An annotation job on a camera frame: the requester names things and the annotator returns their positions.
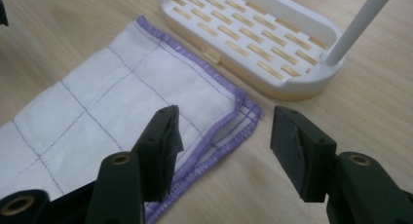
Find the folded cloth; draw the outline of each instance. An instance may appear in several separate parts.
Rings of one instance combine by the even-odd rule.
[[[145,205],[153,223],[251,135],[261,109],[144,17],[0,128],[0,199],[42,189],[54,200],[96,180],[106,156],[130,151],[155,112],[173,104],[184,151],[170,195]]]

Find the microfiber cloth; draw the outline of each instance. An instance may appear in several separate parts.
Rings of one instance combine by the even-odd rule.
[[[155,112],[170,105],[179,106],[184,151],[170,195],[145,204],[153,223],[252,134],[261,109],[145,17],[0,128],[0,199],[42,189],[54,200],[96,180],[101,161],[130,151]]]

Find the wooden table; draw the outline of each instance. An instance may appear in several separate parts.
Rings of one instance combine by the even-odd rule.
[[[365,0],[293,0],[344,30]],[[37,94],[106,46],[144,15],[172,33],[159,0],[3,0],[0,124]],[[257,93],[224,68],[265,116],[240,149],[199,179],[159,223],[328,223],[325,204],[304,204],[270,151],[275,105],[305,114],[338,143],[378,160],[413,192],[413,0],[391,0],[319,95],[288,102]],[[179,38],[187,48],[195,51]]]

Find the purple stitched edge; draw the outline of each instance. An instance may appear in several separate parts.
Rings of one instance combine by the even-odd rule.
[[[166,211],[166,209],[174,201],[176,201],[188,189],[188,187],[192,183],[195,182],[197,178],[199,178],[201,175],[204,174],[204,172],[206,172],[209,168],[211,168],[217,162],[219,162],[221,158],[223,158],[224,156],[238,148],[241,145],[241,143],[252,134],[252,132],[256,128],[258,119],[261,116],[261,109],[256,103],[246,98],[246,95],[243,90],[237,88],[224,77],[216,73],[204,60],[187,51],[165,32],[162,32],[157,28],[153,27],[144,16],[137,18],[136,22],[149,34],[167,43],[178,53],[188,57],[190,60],[197,63],[200,67],[202,67],[206,74],[208,74],[210,77],[216,80],[221,86],[230,91],[236,98],[236,105],[234,110],[230,114],[225,116],[221,121],[217,122],[214,126],[211,127],[206,136],[199,143],[196,150],[193,152],[193,155],[191,156],[192,160],[189,159],[187,162],[185,162],[181,170],[175,174],[175,178],[178,179],[174,179],[172,181],[172,187],[174,187],[177,183],[180,182],[180,184],[178,184],[178,187],[174,189],[174,191],[169,196],[167,196],[161,204],[151,205],[152,210],[146,211],[148,223],[153,223],[164,211]],[[242,105],[247,107],[249,111],[254,112],[255,118],[251,120],[251,123],[245,129],[243,129],[236,137],[231,139],[225,146],[220,147],[217,150],[217,152],[215,152],[206,162],[195,167],[197,161],[202,157],[203,153],[205,152],[205,149],[211,144],[215,134],[223,126],[225,126],[237,117]]]

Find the white rod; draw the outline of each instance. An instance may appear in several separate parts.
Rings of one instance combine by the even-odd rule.
[[[343,58],[364,29],[373,21],[388,1],[389,0],[367,0],[364,3],[364,6],[362,6],[357,13],[355,19],[353,19],[350,26],[328,55],[326,59],[327,65],[333,66]]]

